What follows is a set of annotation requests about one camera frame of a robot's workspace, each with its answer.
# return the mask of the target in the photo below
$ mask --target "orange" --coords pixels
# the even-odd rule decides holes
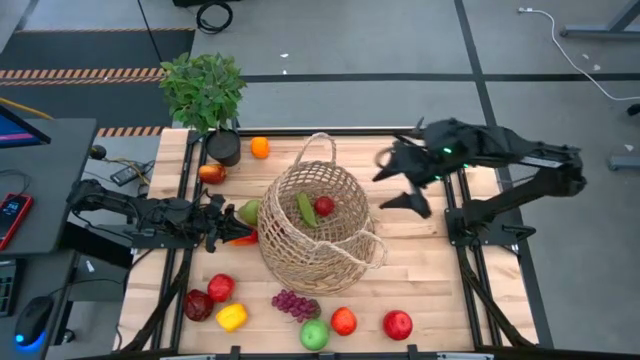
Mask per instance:
[[[351,310],[341,307],[331,317],[331,327],[338,335],[347,336],[356,331],[358,320]]]
[[[251,153],[258,159],[266,159],[269,156],[269,140],[265,137],[251,139]]]

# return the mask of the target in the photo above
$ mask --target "wooden table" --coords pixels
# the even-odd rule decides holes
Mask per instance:
[[[156,169],[149,197],[176,196],[186,149],[187,130],[165,130],[162,133]],[[222,185],[208,185],[210,193],[223,194],[229,203],[241,206],[249,199],[260,198],[271,182],[293,163],[305,137],[271,138],[271,153],[266,160],[253,158],[249,140],[243,139],[242,160],[229,169]],[[376,233],[389,247],[385,266],[369,270],[349,289],[328,297],[317,298],[323,315],[329,320],[340,306],[348,306],[358,318],[358,329],[351,336],[332,333],[323,351],[335,352],[405,352],[408,344],[416,344],[420,351],[471,350],[473,343],[461,286],[456,252],[447,238],[443,211],[447,202],[442,184],[426,190],[434,215],[424,220],[408,210],[380,210],[378,205],[402,191],[408,183],[402,176],[373,183],[378,171],[374,154],[391,144],[388,136],[336,137],[339,165],[358,179],[368,194],[371,212],[378,220]],[[199,145],[194,149],[194,161],[186,198],[193,198]],[[329,159],[329,144],[314,143],[305,159]],[[474,198],[486,198],[498,193],[492,169],[467,169],[467,177]],[[461,203],[459,187],[454,183],[457,203]],[[131,272],[120,317],[124,344],[142,327],[156,306],[166,251],[155,250]],[[529,302],[523,285],[517,258],[500,247],[485,246],[484,256],[494,299],[520,332],[536,342]],[[176,268],[181,255],[176,257]],[[282,286],[267,270],[258,246],[234,247],[222,245],[214,254],[200,246],[193,255],[189,289],[206,291],[209,279],[226,273],[237,281],[234,301],[243,303],[249,320],[234,333],[226,333],[212,315],[202,323],[185,318],[179,344],[181,354],[229,353],[232,345],[240,345],[243,353],[307,352],[298,341],[300,325],[289,314],[271,306],[271,297]],[[485,344],[490,343],[484,309],[478,305]],[[216,304],[214,313],[222,308]],[[413,318],[414,331],[405,341],[392,341],[381,330],[384,314],[393,309],[408,312]],[[165,317],[162,347],[169,346],[174,309]]]

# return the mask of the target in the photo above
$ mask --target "potted plant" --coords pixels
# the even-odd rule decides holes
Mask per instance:
[[[207,134],[207,153],[222,165],[237,164],[238,102],[242,99],[240,89],[247,84],[240,78],[234,58],[218,53],[189,59],[189,54],[184,53],[161,65],[166,76],[160,87],[173,120]]]

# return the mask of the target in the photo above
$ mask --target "monitor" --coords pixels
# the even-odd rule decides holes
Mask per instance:
[[[49,144],[51,139],[0,106],[0,148]]]

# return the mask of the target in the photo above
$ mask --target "fake fruit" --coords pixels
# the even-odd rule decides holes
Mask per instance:
[[[320,317],[320,305],[317,301],[308,300],[305,297],[297,297],[293,291],[282,290],[271,298],[271,306],[278,310],[291,314],[299,323],[307,319],[317,319]]]
[[[222,184],[227,177],[227,169],[220,164],[202,165],[198,169],[200,181],[207,184]]]
[[[300,210],[304,223],[309,227],[318,227],[316,214],[313,212],[313,208],[311,207],[311,202],[309,201],[307,194],[302,192],[297,193],[296,201],[298,202],[298,209]]]
[[[311,351],[318,351],[329,343],[329,327],[320,319],[311,319],[300,329],[300,342]]]
[[[231,304],[216,314],[218,324],[227,332],[232,332],[247,322],[249,316],[242,304]]]
[[[266,159],[269,156],[269,140],[265,137],[251,139],[251,153],[258,159]]]
[[[331,316],[331,327],[338,335],[347,336],[356,331],[358,320],[351,310],[341,307]]]
[[[231,245],[233,246],[246,246],[246,245],[253,245],[257,243],[258,243],[258,232],[255,230],[253,230],[251,232],[251,235],[249,236],[231,240]]]
[[[236,282],[227,274],[217,274],[209,281],[207,292],[215,302],[225,302],[231,298]]]
[[[316,213],[320,216],[329,216],[335,207],[336,204],[328,196],[320,196],[313,204],[313,208],[316,209]]]
[[[247,201],[238,209],[238,216],[244,222],[251,226],[258,226],[258,210],[260,209],[260,200],[253,199]]]
[[[213,300],[200,290],[187,293],[184,301],[184,314],[193,321],[206,320],[213,311]]]
[[[413,323],[411,317],[404,311],[389,311],[382,320],[384,332],[393,340],[404,340],[411,335]]]

